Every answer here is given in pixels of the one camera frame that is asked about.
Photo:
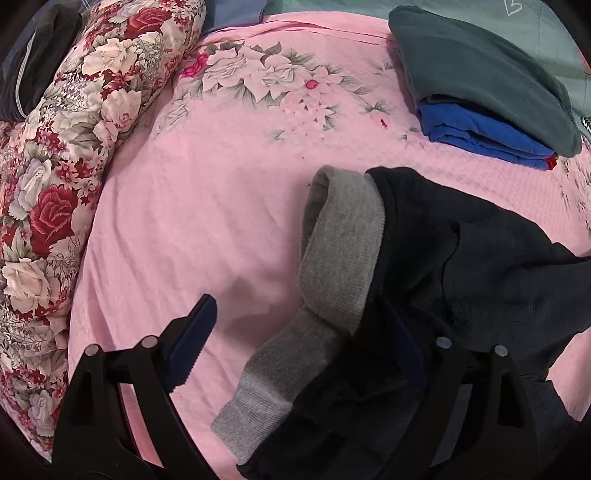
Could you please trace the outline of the black pants with grey cuffs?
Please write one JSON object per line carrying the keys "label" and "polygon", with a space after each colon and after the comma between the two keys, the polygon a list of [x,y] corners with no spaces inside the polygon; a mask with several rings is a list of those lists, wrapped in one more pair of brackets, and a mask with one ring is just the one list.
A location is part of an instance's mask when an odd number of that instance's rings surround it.
{"label": "black pants with grey cuffs", "polygon": [[590,261],[535,223],[409,168],[318,170],[304,208],[300,306],[245,364],[212,431],[247,479],[381,479],[419,401],[394,351],[508,348],[540,470],[580,425],[547,376],[590,325]]}

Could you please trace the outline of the pink floral bed sheet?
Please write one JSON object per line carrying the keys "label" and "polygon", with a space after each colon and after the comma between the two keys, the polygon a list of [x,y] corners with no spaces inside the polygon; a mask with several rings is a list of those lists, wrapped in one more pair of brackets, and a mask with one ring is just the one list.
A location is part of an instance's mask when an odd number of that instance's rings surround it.
{"label": "pink floral bed sheet", "polygon": [[383,19],[273,15],[207,35],[113,158],[74,294],[69,361],[133,346],[217,299],[216,327],[173,401],[216,474],[211,432],[253,351],[297,310],[301,216],[315,171],[408,166],[590,251],[590,154],[550,171],[430,142]]}

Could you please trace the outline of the red rose floral pillow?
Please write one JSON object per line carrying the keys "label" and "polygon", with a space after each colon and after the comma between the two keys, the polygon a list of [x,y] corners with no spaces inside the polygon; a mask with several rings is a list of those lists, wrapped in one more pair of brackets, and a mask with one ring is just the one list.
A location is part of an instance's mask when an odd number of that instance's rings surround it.
{"label": "red rose floral pillow", "polygon": [[202,1],[97,3],[38,105],[1,126],[1,413],[35,459],[53,450],[104,170],[205,17]]}

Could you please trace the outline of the blue folded garment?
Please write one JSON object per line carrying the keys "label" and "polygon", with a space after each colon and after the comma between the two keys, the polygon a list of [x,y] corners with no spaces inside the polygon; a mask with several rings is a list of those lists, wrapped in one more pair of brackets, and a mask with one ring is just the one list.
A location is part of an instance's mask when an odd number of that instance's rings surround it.
{"label": "blue folded garment", "polygon": [[556,153],[491,115],[458,103],[419,102],[416,112],[422,132],[433,143],[538,170],[552,170]]}

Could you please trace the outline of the dark green folded garment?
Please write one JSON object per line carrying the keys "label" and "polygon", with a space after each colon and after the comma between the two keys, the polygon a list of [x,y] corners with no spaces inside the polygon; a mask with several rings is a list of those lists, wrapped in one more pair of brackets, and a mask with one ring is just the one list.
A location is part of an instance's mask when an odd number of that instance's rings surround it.
{"label": "dark green folded garment", "polygon": [[553,152],[582,150],[564,85],[504,38],[476,25],[416,6],[389,15],[413,100],[457,100],[507,121]]}

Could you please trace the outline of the black bag with grey trim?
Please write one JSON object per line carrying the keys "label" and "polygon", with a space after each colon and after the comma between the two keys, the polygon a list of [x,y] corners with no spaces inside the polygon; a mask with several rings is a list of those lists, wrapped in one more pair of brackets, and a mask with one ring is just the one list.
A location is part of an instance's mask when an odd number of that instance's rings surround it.
{"label": "black bag with grey trim", "polygon": [[82,1],[49,1],[7,68],[1,68],[1,120],[22,122],[39,104],[82,26]]}

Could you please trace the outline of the blue plaid pillowcase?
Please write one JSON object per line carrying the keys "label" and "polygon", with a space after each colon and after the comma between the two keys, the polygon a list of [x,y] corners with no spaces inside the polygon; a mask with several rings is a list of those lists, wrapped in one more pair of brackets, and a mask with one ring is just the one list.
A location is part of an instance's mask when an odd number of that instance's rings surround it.
{"label": "blue plaid pillowcase", "polygon": [[262,21],[266,5],[266,0],[206,0],[206,17],[202,33],[256,25]]}

